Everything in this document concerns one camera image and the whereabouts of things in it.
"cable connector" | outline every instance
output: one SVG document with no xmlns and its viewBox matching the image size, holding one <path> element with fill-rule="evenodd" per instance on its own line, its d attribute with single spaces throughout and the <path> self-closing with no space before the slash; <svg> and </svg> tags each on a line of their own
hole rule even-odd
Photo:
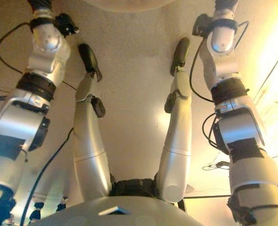
<svg viewBox="0 0 278 226">
<path fill-rule="evenodd" d="M 216 167 L 217 167 L 217 168 L 221 168 L 222 166 L 227 166 L 227 167 L 229 167 L 229 166 L 230 166 L 230 163 L 227 162 L 227 161 L 220 161 L 219 163 L 216 164 Z"/>
</svg>

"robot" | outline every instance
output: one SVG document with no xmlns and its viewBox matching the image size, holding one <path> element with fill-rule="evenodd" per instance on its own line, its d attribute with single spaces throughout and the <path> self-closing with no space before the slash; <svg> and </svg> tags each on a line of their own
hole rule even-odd
<svg viewBox="0 0 278 226">
<path fill-rule="evenodd" d="M 49 120 L 45 117 L 64 79 L 70 47 L 65 35 L 77 32 L 71 19 L 54 19 L 51 2 L 29 0 L 33 52 L 22 79 L 0 108 L 0 224 L 10 216 L 13 196 L 28 151 L 42 145 Z M 238 0 L 216 0 L 213 17 L 200 15 L 193 35 L 203 37 L 199 56 L 211 91 L 217 148 L 230 156 L 228 206 L 244 226 L 278 226 L 278 165 L 265 151 L 265 130 L 238 72 L 234 13 Z M 165 104 L 171 114 L 159 170 L 154 179 L 115 182 L 110 174 L 97 118 L 105 115 L 98 98 L 102 75 L 93 51 L 79 45 L 87 74 L 76 92 L 74 166 L 84 203 L 40 220 L 35 225 L 190 225 L 201 224 L 167 202 L 180 201 L 191 159 L 191 90 L 183 71 L 189 39 L 175 51 L 174 77 Z"/>
</svg>

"metal casing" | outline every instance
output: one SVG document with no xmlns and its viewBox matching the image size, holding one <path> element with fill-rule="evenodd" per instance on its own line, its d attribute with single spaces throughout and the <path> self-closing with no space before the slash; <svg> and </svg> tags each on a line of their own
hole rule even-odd
<svg viewBox="0 0 278 226">
<path fill-rule="evenodd" d="M 126 214 L 107 215 L 111 209 Z M 67 208 L 35 226 L 202 226 L 184 211 L 162 200 L 139 196 L 95 199 Z"/>
</svg>

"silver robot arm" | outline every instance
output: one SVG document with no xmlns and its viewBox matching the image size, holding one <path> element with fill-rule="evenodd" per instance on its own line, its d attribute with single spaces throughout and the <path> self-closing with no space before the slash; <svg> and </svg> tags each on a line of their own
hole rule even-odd
<svg viewBox="0 0 278 226">
<path fill-rule="evenodd" d="M 74 167 L 85 201 L 108 196 L 111 191 L 110 171 L 97 118 L 105 115 L 98 98 L 97 82 L 102 75 L 97 60 L 87 44 L 79 45 L 87 74 L 76 91 L 74 117 Z"/>
<path fill-rule="evenodd" d="M 64 36 L 77 32 L 68 15 L 55 19 L 50 1 L 29 3 L 34 11 L 30 22 L 33 52 L 22 78 L 0 107 L 0 211 L 4 219 L 15 205 L 13 196 L 27 152 L 40 147 L 48 131 L 50 120 L 45 115 L 70 56 Z"/>
<path fill-rule="evenodd" d="M 170 124 L 163 148 L 156 187 L 159 197 L 179 202 L 185 193 L 191 160 L 191 90 L 188 73 L 183 71 L 189 39 L 183 38 L 175 50 L 171 74 L 174 76 L 165 111 Z"/>
<path fill-rule="evenodd" d="M 196 24 L 193 34 L 204 37 L 199 55 L 219 119 L 214 135 L 218 147 L 230 156 L 228 206 L 235 221 L 245 226 L 278 226 L 278 165 L 265 151 L 265 130 L 234 56 L 237 4 L 238 0 L 216 0 L 208 29 Z"/>
</svg>

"black strap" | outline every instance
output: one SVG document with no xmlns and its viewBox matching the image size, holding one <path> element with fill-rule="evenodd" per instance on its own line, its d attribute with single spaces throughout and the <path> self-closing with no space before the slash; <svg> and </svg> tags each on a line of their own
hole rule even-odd
<svg viewBox="0 0 278 226">
<path fill-rule="evenodd" d="M 209 24 L 209 32 L 211 32 L 216 27 L 229 27 L 233 29 L 236 33 L 238 29 L 238 23 L 231 19 L 218 19 L 214 20 Z"/>
</svg>

